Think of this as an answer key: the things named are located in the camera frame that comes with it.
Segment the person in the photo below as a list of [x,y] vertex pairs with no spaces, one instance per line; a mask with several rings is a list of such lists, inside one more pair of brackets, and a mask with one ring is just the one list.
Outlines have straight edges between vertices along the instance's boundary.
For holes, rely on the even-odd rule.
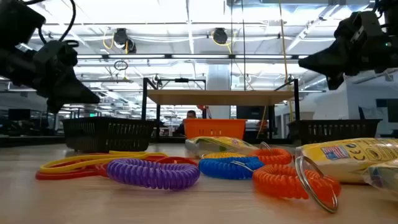
[[[187,111],[187,119],[196,119],[196,112],[193,110]],[[179,127],[174,131],[173,136],[185,136],[184,122],[182,122]]]

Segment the black plastic basket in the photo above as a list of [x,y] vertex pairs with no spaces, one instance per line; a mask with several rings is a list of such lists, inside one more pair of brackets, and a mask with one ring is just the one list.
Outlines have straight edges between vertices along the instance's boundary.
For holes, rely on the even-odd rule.
[[87,117],[64,119],[67,147],[84,153],[145,151],[155,122],[140,119]]
[[380,119],[298,120],[288,124],[293,142],[301,145],[354,138],[373,138]]

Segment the orange coil wristband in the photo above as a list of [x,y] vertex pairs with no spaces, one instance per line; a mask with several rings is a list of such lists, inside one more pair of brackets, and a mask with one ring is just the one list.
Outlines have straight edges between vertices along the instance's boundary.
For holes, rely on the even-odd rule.
[[341,184],[324,174],[309,157],[298,156],[294,166],[272,164],[252,175],[255,189],[277,198],[312,199],[328,213],[336,213]]

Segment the purple coil wristband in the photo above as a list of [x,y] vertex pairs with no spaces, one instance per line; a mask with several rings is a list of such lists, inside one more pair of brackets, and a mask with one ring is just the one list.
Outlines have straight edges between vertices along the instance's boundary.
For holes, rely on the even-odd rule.
[[193,186],[200,171],[191,164],[161,164],[141,159],[115,159],[106,168],[116,182],[139,187],[182,190]]

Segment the yellow rubber band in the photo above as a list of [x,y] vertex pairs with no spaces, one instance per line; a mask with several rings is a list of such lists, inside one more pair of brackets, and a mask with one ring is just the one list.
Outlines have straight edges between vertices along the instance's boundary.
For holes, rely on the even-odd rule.
[[115,159],[146,159],[150,156],[167,157],[167,155],[163,152],[110,151],[109,154],[85,154],[51,161],[41,165],[39,171],[44,174],[66,173],[77,168],[105,164]]

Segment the wooden shelf riser black legs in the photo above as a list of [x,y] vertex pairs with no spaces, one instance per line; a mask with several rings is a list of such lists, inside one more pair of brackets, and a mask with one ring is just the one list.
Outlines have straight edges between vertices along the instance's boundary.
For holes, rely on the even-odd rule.
[[160,105],[203,105],[203,106],[274,106],[276,103],[290,99],[294,105],[289,106],[291,117],[300,119],[299,84],[292,80],[294,89],[283,91],[283,84],[275,90],[161,90],[148,78],[142,81],[141,119],[146,119],[147,99],[156,103],[156,120],[160,119]]

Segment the blue coil wristband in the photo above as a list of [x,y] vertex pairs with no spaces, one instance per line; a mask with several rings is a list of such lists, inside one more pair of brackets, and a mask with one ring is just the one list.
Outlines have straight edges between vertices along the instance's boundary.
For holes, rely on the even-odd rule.
[[255,170],[264,166],[257,157],[202,159],[198,168],[204,175],[219,179],[251,179]]

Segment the yellow coil wristband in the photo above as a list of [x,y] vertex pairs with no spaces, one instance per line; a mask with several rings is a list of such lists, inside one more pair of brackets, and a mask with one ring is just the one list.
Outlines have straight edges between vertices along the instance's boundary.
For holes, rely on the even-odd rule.
[[201,156],[202,159],[222,159],[229,157],[246,157],[246,155],[236,152],[212,152]]

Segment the long ceiling light bar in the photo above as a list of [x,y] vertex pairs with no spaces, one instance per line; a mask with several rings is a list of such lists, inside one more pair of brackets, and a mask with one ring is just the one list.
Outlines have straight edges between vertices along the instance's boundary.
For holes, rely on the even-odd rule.
[[77,59],[301,59],[306,55],[226,55],[226,54],[107,54],[78,55]]

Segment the orange plastic basket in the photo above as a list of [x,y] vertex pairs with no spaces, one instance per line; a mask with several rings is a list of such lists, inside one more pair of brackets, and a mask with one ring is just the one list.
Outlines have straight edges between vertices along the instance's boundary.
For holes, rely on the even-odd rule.
[[188,139],[200,136],[224,136],[243,139],[245,119],[185,119],[185,135]]

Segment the black background monitor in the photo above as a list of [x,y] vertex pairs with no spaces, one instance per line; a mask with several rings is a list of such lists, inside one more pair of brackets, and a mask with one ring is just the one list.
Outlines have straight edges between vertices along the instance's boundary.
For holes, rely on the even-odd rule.
[[30,109],[8,109],[8,119],[13,121],[30,120]]

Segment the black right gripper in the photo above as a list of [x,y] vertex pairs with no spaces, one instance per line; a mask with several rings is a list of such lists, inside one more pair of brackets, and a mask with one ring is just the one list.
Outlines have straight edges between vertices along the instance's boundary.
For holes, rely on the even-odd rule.
[[344,75],[353,77],[366,70],[382,73],[398,67],[398,40],[352,48],[336,40],[329,47],[299,59],[298,65],[308,69],[303,72],[304,78],[329,75],[328,88],[336,90],[343,83]]

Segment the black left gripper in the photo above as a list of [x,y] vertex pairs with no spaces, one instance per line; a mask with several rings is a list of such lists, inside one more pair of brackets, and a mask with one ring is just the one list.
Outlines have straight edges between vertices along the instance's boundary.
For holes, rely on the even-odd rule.
[[64,104],[65,108],[98,106],[90,103],[99,103],[100,98],[76,78],[73,67],[61,63],[35,63],[35,53],[34,50],[0,49],[0,75],[10,79],[14,85],[34,89],[36,94],[47,99],[47,108],[52,113],[57,113]]

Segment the red item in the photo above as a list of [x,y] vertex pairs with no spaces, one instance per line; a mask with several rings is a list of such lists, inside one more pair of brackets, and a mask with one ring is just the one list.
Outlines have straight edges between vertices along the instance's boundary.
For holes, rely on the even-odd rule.
[[282,148],[270,147],[266,142],[261,142],[259,148],[250,153],[250,156],[257,157],[265,165],[287,165],[292,162],[291,153]]

